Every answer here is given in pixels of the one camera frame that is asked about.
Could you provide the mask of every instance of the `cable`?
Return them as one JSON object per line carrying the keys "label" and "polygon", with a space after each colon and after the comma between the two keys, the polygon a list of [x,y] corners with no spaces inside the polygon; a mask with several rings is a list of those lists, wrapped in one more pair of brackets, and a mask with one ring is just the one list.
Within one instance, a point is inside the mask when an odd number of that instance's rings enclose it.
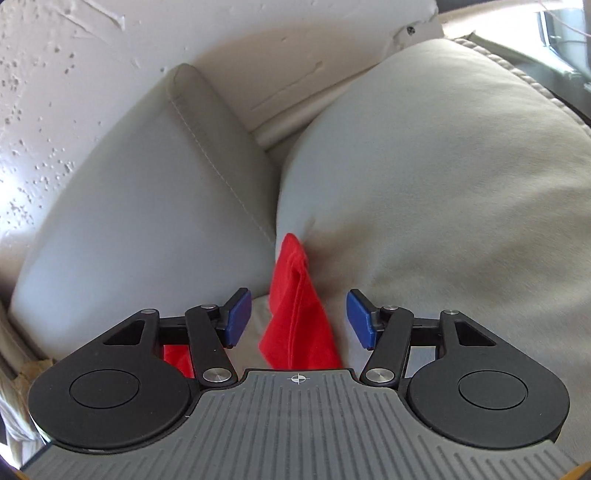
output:
{"label": "cable", "polygon": [[559,19],[558,16],[552,10],[550,10],[547,6],[544,5],[544,2],[542,0],[538,0],[538,3],[542,6],[542,8],[544,8],[544,11],[548,12],[558,23],[564,25],[566,28],[572,30],[573,32],[577,32],[585,37],[591,38],[591,34],[578,30],[577,28],[571,27],[570,25]]}

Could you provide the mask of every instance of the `beige pillow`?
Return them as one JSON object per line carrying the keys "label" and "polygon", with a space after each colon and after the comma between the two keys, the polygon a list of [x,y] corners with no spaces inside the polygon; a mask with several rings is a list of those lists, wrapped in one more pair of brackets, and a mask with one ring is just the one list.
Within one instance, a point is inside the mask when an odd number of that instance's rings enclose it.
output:
{"label": "beige pillow", "polygon": [[591,137],[533,80],[449,40],[392,56],[294,147],[277,232],[303,242],[347,366],[369,356],[350,288],[459,309],[565,382],[558,443],[591,458]]}

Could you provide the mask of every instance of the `couch cushion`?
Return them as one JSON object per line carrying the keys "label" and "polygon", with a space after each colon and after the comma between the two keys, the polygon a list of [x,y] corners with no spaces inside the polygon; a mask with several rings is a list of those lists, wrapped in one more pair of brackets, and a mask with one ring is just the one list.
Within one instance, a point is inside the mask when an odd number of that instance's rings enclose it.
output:
{"label": "couch cushion", "polygon": [[143,308],[266,294],[278,172],[198,72],[171,72],[96,147],[49,214],[10,313],[60,359]]}
{"label": "couch cushion", "polygon": [[400,52],[307,129],[283,172],[295,233],[342,358],[369,356],[345,295],[465,312],[554,371],[559,443],[591,457],[591,137],[498,57],[449,40]]}

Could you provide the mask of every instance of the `stitching seam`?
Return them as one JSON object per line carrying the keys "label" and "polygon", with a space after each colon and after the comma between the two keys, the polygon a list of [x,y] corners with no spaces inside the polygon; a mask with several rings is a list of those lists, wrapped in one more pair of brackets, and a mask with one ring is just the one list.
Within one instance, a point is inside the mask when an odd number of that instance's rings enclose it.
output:
{"label": "stitching seam", "polygon": [[256,221],[256,219],[254,218],[254,215],[251,212],[248,211],[248,209],[246,208],[246,205],[244,205],[244,202],[238,197],[238,194],[234,191],[234,189],[232,188],[232,186],[228,183],[228,181],[223,177],[223,175],[220,173],[220,171],[213,164],[212,159],[209,158],[209,155],[207,154],[207,152],[205,152],[205,149],[202,147],[201,143],[199,142],[199,140],[195,136],[195,133],[193,133],[193,130],[191,129],[191,127],[189,126],[189,124],[185,120],[183,114],[179,110],[179,108],[178,108],[178,106],[177,106],[177,104],[176,104],[176,102],[174,101],[173,98],[170,99],[170,103],[173,104],[174,109],[176,110],[176,112],[178,113],[179,117],[181,118],[181,120],[185,124],[185,127],[187,127],[187,129],[189,130],[189,132],[193,136],[193,140],[195,141],[195,143],[197,144],[197,146],[199,147],[199,149],[201,150],[201,152],[203,153],[203,155],[205,156],[205,158],[209,162],[209,164],[210,164],[211,168],[213,169],[213,171],[215,173],[217,173],[217,176],[219,176],[222,179],[222,181],[226,184],[226,186],[229,188],[230,192],[232,192],[232,195],[234,195],[234,198],[238,201],[238,203],[240,203],[240,205],[242,206],[242,209],[249,216],[249,218],[251,219],[252,223],[254,223],[256,225],[256,227],[265,236],[265,238],[267,239],[267,241],[271,245],[273,245],[274,242],[271,240],[271,238],[269,238],[269,236],[267,235],[267,233],[265,232],[265,230],[258,224],[258,222]]}

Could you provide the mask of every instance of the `white textured wall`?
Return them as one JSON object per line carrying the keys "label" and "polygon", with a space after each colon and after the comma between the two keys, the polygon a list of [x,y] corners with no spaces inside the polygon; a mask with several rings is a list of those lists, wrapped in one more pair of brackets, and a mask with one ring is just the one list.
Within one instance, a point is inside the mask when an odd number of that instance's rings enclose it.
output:
{"label": "white textured wall", "polygon": [[80,163],[167,69],[198,65],[254,129],[435,13],[434,0],[5,0],[0,296]]}

